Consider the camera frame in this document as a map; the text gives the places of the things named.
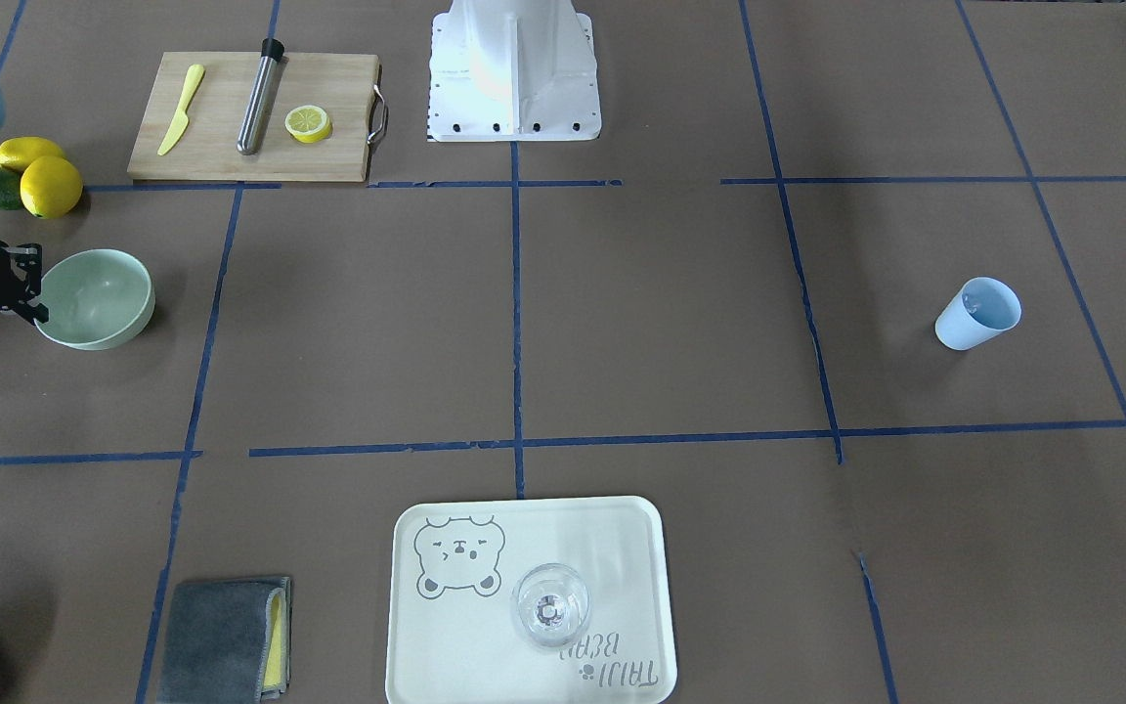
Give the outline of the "whole yellow lemon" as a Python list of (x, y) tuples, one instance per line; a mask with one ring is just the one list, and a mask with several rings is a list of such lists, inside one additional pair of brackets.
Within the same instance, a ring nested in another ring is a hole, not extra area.
[(82, 191), (79, 169), (62, 155), (41, 155), (20, 178), (23, 208), (37, 219), (63, 217), (75, 208)]

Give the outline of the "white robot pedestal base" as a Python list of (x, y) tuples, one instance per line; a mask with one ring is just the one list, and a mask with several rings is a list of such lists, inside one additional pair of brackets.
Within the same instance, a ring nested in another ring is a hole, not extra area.
[(430, 142), (586, 142), (602, 133), (593, 23), (571, 1), (453, 1), (435, 15), (430, 39)]

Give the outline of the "light blue cup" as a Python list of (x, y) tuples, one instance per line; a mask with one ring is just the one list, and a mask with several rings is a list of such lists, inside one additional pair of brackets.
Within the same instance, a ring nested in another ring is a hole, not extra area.
[(933, 322), (935, 338), (944, 347), (967, 351), (1013, 330), (1022, 318), (1022, 303), (1004, 282), (975, 277), (960, 286)]

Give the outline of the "clear wine glass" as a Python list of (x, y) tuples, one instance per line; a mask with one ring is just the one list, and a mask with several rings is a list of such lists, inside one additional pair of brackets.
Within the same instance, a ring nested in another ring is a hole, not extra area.
[(519, 632), (531, 645), (562, 649), (588, 629), (590, 589), (571, 565), (536, 565), (515, 585), (512, 612)]

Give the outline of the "yellow plastic knife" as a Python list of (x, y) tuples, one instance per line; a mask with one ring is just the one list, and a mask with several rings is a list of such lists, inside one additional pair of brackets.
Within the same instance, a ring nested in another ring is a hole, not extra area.
[(169, 152), (173, 151), (176, 143), (180, 139), (184, 139), (185, 130), (191, 124), (191, 117), (188, 115), (188, 110), (191, 107), (193, 98), (202, 84), (202, 79), (205, 75), (205, 66), (202, 64), (193, 64), (185, 71), (185, 79), (182, 86), (182, 93), (179, 95), (178, 103), (176, 103), (173, 115), (171, 115), (171, 121), (166, 130), (164, 137), (161, 139), (159, 148), (157, 148), (157, 155), (167, 155)]

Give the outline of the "green bowl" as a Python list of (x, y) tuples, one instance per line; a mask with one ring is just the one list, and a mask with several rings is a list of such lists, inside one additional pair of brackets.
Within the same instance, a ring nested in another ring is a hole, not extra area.
[(102, 351), (143, 332), (157, 289), (151, 271), (134, 255), (100, 248), (51, 267), (41, 280), (39, 300), (48, 311), (48, 321), (37, 321), (41, 335), (68, 348)]

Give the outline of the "wooden cutting board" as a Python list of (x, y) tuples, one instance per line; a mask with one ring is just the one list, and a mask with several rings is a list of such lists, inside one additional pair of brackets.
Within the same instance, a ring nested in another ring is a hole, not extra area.
[[(262, 148), (236, 149), (245, 108), (253, 93), (258, 52), (166, 52), (157, 68), (137, 139), (128, 161), (134, 180), (218, 180), (218, 182), (364, 182), (368, 177), (372, 108), (379, 57), (364, 54), (285, 54), (272, 103), (265, 116)], [(157, 152), (173, 121), (189, 66), (204, 66), (187, 115), (188, 128), (169, 153)], [(332, 133), (303, 144), (287, 133), (291, 109), (318, 106)]]

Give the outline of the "cream bear serving tray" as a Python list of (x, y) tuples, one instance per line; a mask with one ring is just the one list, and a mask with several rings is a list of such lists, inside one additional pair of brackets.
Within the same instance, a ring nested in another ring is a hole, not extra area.
[(390, 703), (662, 703), (676, 681), (651, 501), (421, 504), (397, 518)]

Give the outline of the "lemon half slice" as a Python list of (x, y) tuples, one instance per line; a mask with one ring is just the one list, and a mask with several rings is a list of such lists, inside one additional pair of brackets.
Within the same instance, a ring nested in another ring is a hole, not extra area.
[(284, 128), (295, 142), (314, 144), (330, 137), (332, 121), (322, 107), (300, 106), (287, 113)]

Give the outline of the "grey folded cloth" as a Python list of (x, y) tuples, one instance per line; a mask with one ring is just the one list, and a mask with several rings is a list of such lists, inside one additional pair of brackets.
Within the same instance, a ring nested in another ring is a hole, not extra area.
[(293, 579), (184, 581), (171, 594), (157, 703), (263, 703), (291, 685)]

